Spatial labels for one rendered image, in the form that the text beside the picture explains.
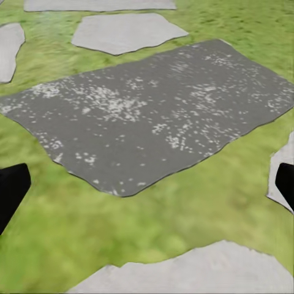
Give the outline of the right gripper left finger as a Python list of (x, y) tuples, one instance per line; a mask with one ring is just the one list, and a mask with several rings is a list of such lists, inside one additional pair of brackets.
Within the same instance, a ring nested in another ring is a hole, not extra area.
[(0, 170), (0, 235), (31, 187), (25, 163)]

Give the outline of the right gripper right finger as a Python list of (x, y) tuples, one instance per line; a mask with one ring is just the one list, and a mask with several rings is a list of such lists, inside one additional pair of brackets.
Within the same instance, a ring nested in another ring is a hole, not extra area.
[(286, 163), (279, 165), (275, 185), (294, 211), (294, 165)]

